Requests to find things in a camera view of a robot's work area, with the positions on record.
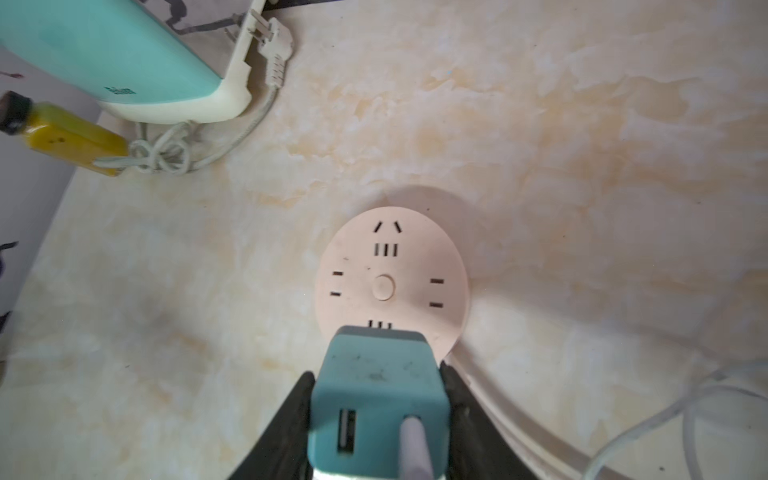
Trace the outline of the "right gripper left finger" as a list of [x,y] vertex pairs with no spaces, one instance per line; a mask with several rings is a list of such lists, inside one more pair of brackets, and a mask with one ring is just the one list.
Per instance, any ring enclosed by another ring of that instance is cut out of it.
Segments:
[[244,460],[232,480],[310,480],[308,455],[310,401],[315,376],[304,372]]

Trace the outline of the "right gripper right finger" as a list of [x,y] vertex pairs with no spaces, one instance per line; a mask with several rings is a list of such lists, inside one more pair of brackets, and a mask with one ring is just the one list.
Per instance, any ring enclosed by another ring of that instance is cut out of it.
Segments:
[[439,371],[451,406],[446,479],[537,479],[502,437],[456,369],[443,361]]

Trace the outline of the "teal usb charger block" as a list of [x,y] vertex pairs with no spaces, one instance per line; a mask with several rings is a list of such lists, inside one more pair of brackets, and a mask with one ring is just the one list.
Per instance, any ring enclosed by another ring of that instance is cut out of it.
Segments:
[[450,413],[422,334],[343,326],[312,390],[309,462],[350,477],[440,479],[448,466]]

